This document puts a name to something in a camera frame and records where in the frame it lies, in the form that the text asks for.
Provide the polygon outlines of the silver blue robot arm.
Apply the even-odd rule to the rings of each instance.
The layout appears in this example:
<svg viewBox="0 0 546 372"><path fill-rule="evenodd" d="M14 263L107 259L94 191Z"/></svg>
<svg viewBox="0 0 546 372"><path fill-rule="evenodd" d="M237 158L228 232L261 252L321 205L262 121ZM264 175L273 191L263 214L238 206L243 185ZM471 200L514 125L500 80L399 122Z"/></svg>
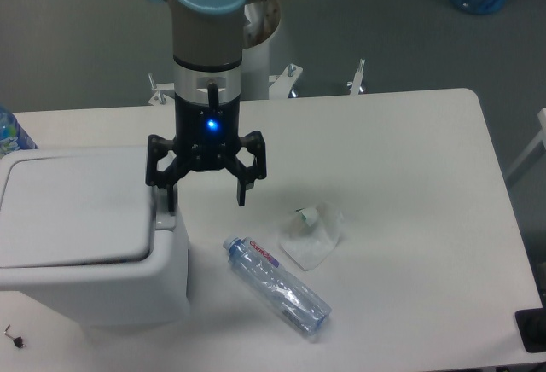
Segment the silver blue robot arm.
<svg viewBox="0 0 546 372"><path fill-rule="evenodd" d="M239 134L244 8L266 0L161 0L171 12L175 136L148 137L145 182L177 206L177 182L189 172L227 170L237 201L267 176L260 131Z"/></svg>

